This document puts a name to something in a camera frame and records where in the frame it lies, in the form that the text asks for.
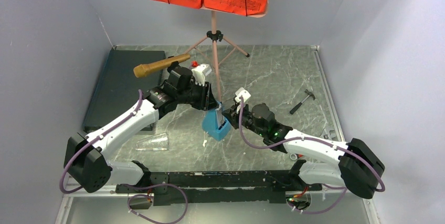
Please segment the blue metronome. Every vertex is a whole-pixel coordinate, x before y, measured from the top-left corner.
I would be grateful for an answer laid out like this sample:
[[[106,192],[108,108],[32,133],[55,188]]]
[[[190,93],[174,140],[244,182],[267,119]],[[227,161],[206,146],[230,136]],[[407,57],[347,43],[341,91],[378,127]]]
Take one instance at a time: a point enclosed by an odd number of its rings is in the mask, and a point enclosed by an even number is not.
[[[218,107],[207,111],[202,122],[204,132],[218,142],[223,140],[231,129],[230,123],[222,114],[222,107],[222,103],[218,102]]]

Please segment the clear plastic metronome cover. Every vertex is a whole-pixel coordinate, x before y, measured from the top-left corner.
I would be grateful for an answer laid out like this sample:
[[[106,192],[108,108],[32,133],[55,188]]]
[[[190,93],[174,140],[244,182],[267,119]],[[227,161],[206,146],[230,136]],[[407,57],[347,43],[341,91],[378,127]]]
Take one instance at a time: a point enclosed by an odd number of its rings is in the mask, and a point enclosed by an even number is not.
[[[167,133],[160,133],[145,137],[136,142],[135,149],[137,151],[168,151],[169,135]]]

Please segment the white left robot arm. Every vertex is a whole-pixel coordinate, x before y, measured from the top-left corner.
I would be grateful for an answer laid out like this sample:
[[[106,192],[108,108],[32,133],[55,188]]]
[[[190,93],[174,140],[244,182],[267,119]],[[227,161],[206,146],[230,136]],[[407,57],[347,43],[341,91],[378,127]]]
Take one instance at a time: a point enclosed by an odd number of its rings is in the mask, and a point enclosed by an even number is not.
[[[150,171],[142,163],[114,162],[110,156],[143,128],[156,123],[179,104],[209,111],[219,107],[206,77],[211,66],[169,67],[169,76],[161,86],[143,93],[127,111],[98,130],[70,137],[59,188],[65,194],[84,189],[98,191],[107,184],[129,184],[142,193],[151,185]]]

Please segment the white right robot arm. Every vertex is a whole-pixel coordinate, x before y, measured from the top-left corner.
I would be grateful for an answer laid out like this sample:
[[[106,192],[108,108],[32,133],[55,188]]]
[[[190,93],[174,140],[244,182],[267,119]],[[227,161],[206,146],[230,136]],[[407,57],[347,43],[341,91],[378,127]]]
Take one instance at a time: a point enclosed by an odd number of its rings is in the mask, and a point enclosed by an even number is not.
[[[290,169],[289,183],[296,190],[312,184],[335,185],[364,199],[371,199],[374,193],[386,190],[382,180],[385,165],[358,138],[339,142],[305,134],[279,123],[264,103],[253,108],[238,103],[225,109],[222,114],[252,148],[315,159],[315,162],[296,161]]]

